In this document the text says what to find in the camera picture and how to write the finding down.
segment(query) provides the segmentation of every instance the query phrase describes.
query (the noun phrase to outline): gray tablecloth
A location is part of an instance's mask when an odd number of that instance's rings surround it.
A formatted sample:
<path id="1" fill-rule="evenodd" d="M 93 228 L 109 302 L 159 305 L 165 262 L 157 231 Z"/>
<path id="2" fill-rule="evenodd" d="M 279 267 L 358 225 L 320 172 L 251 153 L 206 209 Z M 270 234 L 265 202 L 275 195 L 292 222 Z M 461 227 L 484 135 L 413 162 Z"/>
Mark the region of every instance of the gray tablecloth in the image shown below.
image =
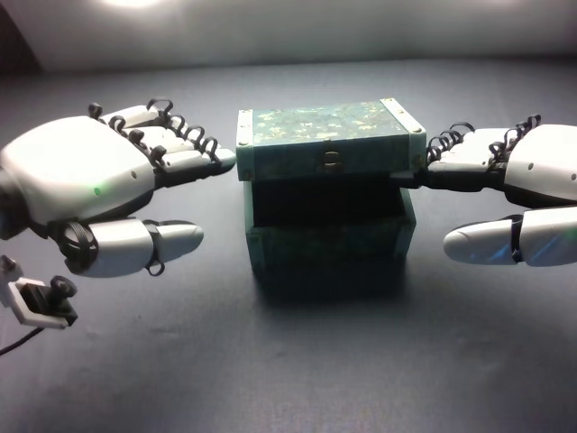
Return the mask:
<path id="1" fill-rule="evenodd" d="M 157 95 L 230 149 L 239 109 L 381 97 L 395 97 L 432 136 L 459 120 L 509 126 L 535 112 L 577 124 L 577 65 L 423 60 L 9 78 L 0 143 L 93 101 L 113 111 Z M 577 268 L 452 263 L 443 238 L 453 227 L 523 209 L 488 190 L 411 197 L 417 230 L 399 296 L 270 302 L 252 276 L 235 172 L 159 191 L 137 216 L 188 219 L 205 241 L 157 279 L 76 277 L 75 326 L 0 358 L 0 431 L 577 431 Z M 0 249 L 31 278 L 69 276 L 56 245 L 31 233 Z M 28 330 L 0 312 L 1 346 Z"/>

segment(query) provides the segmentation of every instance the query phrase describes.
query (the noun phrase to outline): open box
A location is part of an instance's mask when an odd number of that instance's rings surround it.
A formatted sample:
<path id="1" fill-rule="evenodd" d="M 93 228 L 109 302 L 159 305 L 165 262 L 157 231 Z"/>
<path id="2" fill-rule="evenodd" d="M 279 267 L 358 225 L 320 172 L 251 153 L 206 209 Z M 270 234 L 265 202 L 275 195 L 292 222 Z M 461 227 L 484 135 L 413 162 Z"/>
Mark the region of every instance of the open box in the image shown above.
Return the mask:
<path id="1" fill-rule="evenodd" d="M 255 272 L 404 258 L 416 220 L 389 175 L 419 170 L 425 130 L 394 100 L 239 114 Z"/>

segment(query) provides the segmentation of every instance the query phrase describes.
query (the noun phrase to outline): gray backdrop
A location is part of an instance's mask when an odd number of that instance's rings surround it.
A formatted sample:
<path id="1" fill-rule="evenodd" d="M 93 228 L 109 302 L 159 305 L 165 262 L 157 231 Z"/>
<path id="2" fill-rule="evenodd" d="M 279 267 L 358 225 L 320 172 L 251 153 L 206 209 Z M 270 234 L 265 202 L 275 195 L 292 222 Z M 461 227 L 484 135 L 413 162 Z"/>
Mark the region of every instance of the gray backdrop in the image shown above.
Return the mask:
<path id="1" fill-rule="evenodd" d="M 42 122 L 173 98 L 233 149 L 237 110 L 396 97 L 428 130 L 574 124 L 577 64 L 392 61 L 11 78 L 0 143 Z M 417 230 L 400 295 L 269 302 L 257 290 L 235 173 L 159 191 L 138 217 L 206 238 L 158 278 L 75 278 L 80 319 L 0 358 L 0 431 L 546 432 L 577 430 L 574 265 L 450 262 L 455 226 L 522 211 L 497 192 L 411 192 Z M 28 275 L 65 272 L 30 233 L 1 245 Z M 0 313 L 0 345 L 27 329 Z"/>
<path id="2" fill-rule="evenodd" d="M 0 3 L 49 72 L 577 52 L 573 0 Z"/>

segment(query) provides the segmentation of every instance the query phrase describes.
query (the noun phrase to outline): black cable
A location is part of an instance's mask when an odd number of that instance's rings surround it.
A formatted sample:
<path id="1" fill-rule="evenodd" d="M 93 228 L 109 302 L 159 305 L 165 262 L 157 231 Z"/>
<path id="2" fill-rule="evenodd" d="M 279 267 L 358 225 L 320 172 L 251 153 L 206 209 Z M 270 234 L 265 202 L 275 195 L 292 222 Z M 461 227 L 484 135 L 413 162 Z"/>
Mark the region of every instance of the black cable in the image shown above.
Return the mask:
<path id="1" fill-rule="evenodd" d="M 34 329 L 32 332 L 26 334 L 24 337 L 22 337 L 17 342 L 12 343 L 11 345 L 7 345 L 4 349 L 0 349 L 0 356 L 6 355 L 8 352 L 12 352 L 14 349 L 17 349 L 18 347 L 20 347 L 21 345 L 26 343 L 28 340 L 30 340 L 32 337 L 40 334 L 40 332 L 42 332 L 43 330 L 44 330 L 43 327 L 37 327 L 36 329 Z"/>

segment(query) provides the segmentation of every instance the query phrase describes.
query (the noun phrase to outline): white wall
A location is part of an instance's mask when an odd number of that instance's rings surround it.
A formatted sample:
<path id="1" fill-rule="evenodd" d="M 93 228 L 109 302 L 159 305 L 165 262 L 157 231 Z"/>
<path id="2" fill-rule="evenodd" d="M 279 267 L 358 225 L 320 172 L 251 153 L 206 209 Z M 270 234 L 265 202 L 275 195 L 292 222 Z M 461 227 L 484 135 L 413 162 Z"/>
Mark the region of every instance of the white wall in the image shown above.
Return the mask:
<path id="1" fill-rule="evenodd" d="M 0 0 L 47 71 L 577 52 L 574 0 L 111 1 Z"/>

